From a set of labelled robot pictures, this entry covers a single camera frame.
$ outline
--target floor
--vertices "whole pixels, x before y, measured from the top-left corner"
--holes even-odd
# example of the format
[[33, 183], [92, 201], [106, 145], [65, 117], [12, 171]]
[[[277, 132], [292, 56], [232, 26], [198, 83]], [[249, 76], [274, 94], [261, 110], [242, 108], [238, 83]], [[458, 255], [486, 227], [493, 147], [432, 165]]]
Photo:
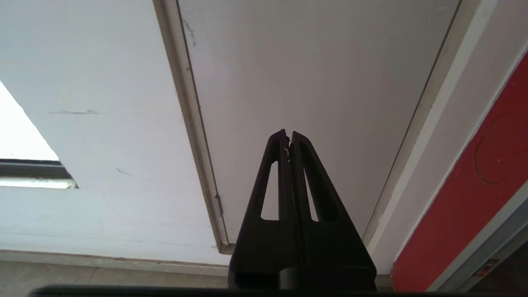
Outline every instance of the floor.
[[0, 297], [25, 297], [31, 290], [51, 284], [225, 288], [227, 278], [0, 261]]

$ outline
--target window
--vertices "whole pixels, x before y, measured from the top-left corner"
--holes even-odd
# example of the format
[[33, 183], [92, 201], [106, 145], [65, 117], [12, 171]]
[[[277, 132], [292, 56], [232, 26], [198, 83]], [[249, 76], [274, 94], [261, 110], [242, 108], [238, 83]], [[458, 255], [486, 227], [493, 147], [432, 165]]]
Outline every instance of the window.
[[59, 157], [1, 81], [0, 186], [77, 188]]

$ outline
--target red panel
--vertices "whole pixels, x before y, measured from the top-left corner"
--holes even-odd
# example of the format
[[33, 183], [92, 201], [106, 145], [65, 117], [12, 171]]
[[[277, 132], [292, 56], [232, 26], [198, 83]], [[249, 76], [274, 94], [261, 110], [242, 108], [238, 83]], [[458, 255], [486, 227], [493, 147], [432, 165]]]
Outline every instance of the red panel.
[[425, 291], [526, 180], [527, 56], [396, 260], [394, 289]]

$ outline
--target white door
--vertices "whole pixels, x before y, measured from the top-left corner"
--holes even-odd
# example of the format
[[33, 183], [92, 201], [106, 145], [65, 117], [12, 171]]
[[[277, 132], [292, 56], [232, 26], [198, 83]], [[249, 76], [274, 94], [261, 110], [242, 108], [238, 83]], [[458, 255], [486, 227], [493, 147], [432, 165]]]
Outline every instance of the white door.
[[457, 4], [180, 0], [231, 242], [281, 128], [312, 141], [364, 233]]

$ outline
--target black plastic part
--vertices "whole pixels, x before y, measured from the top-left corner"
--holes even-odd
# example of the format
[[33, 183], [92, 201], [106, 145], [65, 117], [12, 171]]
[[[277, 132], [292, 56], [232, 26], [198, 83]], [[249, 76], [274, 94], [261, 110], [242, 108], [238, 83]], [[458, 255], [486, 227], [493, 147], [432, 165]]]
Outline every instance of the black plastic part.
[[[271, 164], [279, 165], [279, 220], [260, 217]], [[319, 221], [310, 215], [308, 180]], [[229, 265], [231, 289], [375, 290], [376, 268], [311, 142], [268, 139]]]
[[226, 289], [190, 289], [168, 287], [111, 287], [111, 286], [47, 286], [34, 290], [30, 297], [353, 297], [353, 296], [500, 296], [498, 294], [462, 294], [462, 293], [392, 293], [392, 292], [321, 292], [297, 290], [226, 290]]

